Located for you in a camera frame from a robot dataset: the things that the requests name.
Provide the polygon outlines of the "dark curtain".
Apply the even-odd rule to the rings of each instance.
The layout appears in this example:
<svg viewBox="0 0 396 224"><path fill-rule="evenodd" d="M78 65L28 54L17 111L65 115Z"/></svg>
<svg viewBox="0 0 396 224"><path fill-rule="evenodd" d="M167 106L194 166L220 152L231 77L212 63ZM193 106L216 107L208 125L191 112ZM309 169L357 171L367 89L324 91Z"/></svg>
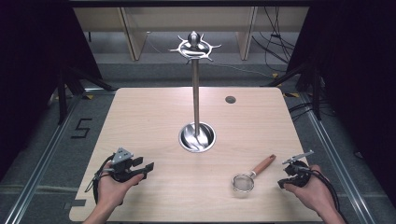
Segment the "dark curtain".
<svg viewBox="0 0 396 224"><path fill-rule="evenodd" d="M289 70L312 58L332 107L396 207L396 0L309 0Z"/></svg>
<svg viewBox="0 0 396 224"><path fill-rule="evenodd" d="M69 0L0 0L0 180L73 68L101 76Z"/></svg>

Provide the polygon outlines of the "small wooden-handled mesh strainer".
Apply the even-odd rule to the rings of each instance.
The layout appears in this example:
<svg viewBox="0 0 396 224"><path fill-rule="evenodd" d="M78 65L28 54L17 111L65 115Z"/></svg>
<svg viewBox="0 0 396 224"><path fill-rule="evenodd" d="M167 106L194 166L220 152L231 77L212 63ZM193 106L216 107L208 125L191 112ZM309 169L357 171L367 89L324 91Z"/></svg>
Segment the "small wooden-handled mesh strainer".
<svg viewBox="0 0 396 224"><path fill-rule="evenodd" d="M257 164L248 174L238 174L233 177L233 189L238 192L250 192L254 189L254 178L263 172L276 159L276 155L272 154L259 164Z"/></svg>

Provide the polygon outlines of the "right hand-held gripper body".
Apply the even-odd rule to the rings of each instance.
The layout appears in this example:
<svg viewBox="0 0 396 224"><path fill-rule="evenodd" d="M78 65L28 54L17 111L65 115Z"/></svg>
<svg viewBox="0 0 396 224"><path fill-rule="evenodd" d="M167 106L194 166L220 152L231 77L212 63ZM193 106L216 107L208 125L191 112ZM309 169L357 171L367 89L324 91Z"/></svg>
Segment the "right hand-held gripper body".
<svg viewBox="0 0 396 224"><path fill-rule="evenodd" d="M287 164L287 166L292 165L294 168L295 175L288 175L288 178L292 180L292 185L303 187L309 181L311 171L308 165L302 161L302 158L312 155L313 153L313 150L309 150L308 152L292 156L290 159L283 161L283 164Z"/></svg>

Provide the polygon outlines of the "steel utensil hanging stand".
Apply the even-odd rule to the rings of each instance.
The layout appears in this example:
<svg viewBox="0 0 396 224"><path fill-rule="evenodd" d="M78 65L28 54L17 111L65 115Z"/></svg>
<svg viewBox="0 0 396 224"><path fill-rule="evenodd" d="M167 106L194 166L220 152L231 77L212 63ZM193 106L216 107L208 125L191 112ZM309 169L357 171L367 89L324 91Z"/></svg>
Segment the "steel utensil hanging stand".
<svg viewBox="0 0 396 224"><path fill-rule="evenodd" d="M212 148L216 141L214 129L207 123L200 121L200 77L199 62L202 59L212 61L209 55L212 49L220 48L220 45L212 46L204 41L204 35L195 31L188 34L184 39L178 38L180 44L172 52L178 52L187 63L191 64L192 72L192 103L193 122L186 124L178 134L180 145L191 153L203 153Z"/></svg>

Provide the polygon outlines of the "person's left hand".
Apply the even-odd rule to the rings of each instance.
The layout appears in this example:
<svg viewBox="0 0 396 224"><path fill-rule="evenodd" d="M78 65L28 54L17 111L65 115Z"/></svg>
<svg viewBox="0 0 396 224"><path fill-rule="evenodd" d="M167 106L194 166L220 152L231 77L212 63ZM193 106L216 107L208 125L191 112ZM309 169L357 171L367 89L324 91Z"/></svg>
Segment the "person's left hand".
<svg viewBox="0 0 396 224"><path fill-rule="evenodd" d="M137 185L143 175L135 175L126 182L118 182L110 175L102 175L98 185L98 203L102 208L114 209L119 206L128 192L128 190Z"/></svg>

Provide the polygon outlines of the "aluminium floor rail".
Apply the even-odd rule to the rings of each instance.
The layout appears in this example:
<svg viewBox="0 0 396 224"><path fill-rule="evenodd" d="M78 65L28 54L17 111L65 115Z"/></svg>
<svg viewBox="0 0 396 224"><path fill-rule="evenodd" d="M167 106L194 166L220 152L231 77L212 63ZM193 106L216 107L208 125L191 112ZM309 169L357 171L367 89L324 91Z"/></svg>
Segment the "aluminium floor rail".
<svg viewBox="0 0 396 224"><path fill-rule="evenodd" d="M357 185L352 180L351 175L342 162L342 159L338 154L336 147L334 146L332 139L326 131L322 121L318 119L318 113L309 112L308 117L311 120L321 144L324 146L332 167L336 172L359 221L361 224L375 224L374 216L370 212L366 201L362 197Z"/></svg>
<svg viewBox="0 0 396 224"><path fill-rule="evenodd" d="M49 112L26 148L0 182L0 224L74 224L69 212L75 202L88 149L74 139L85 100L67 101L69 113L57 121L58 108Z"/></svg>

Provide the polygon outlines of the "person's right hand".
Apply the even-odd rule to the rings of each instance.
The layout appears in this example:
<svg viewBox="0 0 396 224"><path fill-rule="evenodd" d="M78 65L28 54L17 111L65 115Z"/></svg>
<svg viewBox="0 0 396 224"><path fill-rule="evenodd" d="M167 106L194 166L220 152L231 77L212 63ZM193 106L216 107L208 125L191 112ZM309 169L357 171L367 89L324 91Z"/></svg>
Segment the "person's right hand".
<svg viewBox="0 0 396 224"><path fill-rule="evenodd" d="M293 193L303 205L317 212L320 217L324 217L325 213L335 210L330 191L321 180L313 175L303 187L285 184L284 189Z"/></svg>

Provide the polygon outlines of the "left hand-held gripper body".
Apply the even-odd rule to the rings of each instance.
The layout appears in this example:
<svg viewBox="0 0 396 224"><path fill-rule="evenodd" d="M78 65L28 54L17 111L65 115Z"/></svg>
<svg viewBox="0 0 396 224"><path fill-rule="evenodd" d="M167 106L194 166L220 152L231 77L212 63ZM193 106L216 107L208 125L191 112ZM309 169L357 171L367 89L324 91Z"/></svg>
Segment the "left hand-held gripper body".
<svg viewBox="0 0 396 224"><path fill-rule="evenodd" d="M131 170L133 166L134 154L119 147L118 150L113 153L105 163L109 163L109 167L106 168L107 172L110 172L111 177L118 182L126 182L136 175L135 171Z"/></svg>

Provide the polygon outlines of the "black metal stand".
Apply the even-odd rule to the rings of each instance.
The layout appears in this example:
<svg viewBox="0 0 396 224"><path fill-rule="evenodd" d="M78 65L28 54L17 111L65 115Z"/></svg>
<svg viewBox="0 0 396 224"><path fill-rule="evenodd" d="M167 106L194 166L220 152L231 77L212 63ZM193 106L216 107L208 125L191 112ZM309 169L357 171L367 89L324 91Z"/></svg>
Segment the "black metal stand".
<svg viewBox="0 0 396 224"><path fill-rule="evenodd" d="M117 88L106 84L101 78L91 76L75 67L65 67L57 76L57 91L59 97L60 117L59 124L62 124L68 115L66 102L66 90L70 90L73 95L81 95L85 92L80 80L85 79L92 84L104 89L105 91L116 91Z"/></svg>
<svg viewBox="0 0 396 224"><path fill-rule="evenodd" d="M266 87L276 87L279 84L287 81L288 79L299 75L300 78L297 81L296 89L298 91L306 91L309 87L312 88L313 91L313 112L318 120L321 120L321 115L319 112L319 103L320 103L320 75L319 69L310 62L302 63L301 65L296 66L289 70L285 75L276 78L271 81L269 84L266 84Z"/></svg>

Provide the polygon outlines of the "light wooden shelf unit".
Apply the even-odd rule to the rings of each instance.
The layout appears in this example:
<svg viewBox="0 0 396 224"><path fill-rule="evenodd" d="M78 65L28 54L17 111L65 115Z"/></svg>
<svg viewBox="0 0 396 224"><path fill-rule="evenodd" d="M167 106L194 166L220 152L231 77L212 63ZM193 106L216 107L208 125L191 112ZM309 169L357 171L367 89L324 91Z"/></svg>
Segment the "light wooden shelf unit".
<svg viewBox="0 0 396 224"><path fill-rule="evenodd" d="M282 32L299 32L307 7L80 7L74 9L85 32L123 32L137 61L148 32L234 32L242 60L252 35L269 32L279 20Z"/></svg>

